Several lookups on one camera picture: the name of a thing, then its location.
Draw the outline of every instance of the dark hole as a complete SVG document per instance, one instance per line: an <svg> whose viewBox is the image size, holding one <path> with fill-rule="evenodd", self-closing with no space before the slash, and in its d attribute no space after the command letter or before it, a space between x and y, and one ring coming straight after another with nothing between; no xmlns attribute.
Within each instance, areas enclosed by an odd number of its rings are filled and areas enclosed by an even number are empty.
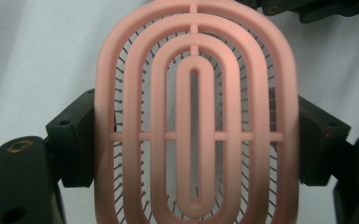
<svg viewBox="0 0 359 224"><path fill-rule="evenodd" d="M3 223L14 223L19 220L21 220L25 214L27 213L27 210L25 208L13 208L5 212L4 216L2 217Z"/></svg>
<svg viewBox="0 0 359 224"><path fill-rule="evenodd" d="M71 121L65 119L65 120L62 120L62 121L60 122L60 125L64 126L64 125L68 125L69 123L71 123Z"/></svg>
<svg viewBox="0 0 359 224"><path fill-rule="evenodd" d="M190 75L190 95L191 95L191 189L196 189L200 186L199 177L199 76L197 72ZM197 191L191 190L192 199L197 199Z"/></svg>
<svg viewBox="0 0 359 224"><path fill-rule="evenodd" d="M27 142L19 142L13 145L13 149L23 149L28 147L28 144Z"/></svg>
<svg viewBox="0 0 359 224"><path fill-rule="evenodd" d="M269 8L269 13L276 13L279 11L279 7L274 6Z"/></svg>

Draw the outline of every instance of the oval brush head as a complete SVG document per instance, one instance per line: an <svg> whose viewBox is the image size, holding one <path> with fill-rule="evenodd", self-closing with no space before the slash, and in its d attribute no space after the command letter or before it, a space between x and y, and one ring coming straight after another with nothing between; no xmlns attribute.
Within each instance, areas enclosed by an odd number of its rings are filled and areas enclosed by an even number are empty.
<svg viewBox="0 0 359 224"><path fill-rule="evenodd" d="M101 50L98 223L294 223L298 105L279 30L231 0L156 0Z"/></svg>

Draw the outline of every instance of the white wall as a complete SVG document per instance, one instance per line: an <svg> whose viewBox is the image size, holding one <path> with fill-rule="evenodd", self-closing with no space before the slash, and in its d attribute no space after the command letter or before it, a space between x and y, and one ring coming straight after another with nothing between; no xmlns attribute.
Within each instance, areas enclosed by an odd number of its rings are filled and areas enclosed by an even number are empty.
<svg viewBox="0 0 359 224"><path fill-rule="evenodd" d="M45 125L93 88L99 49L110 29L146 0L0 0L0 145ZM270 18L297 60L299 94L352 126L359 137L359 15L299 23ZM335 223L327 188L300 189L298 223ZM93 190L62 189L68 223L95 223Z"/></svg>

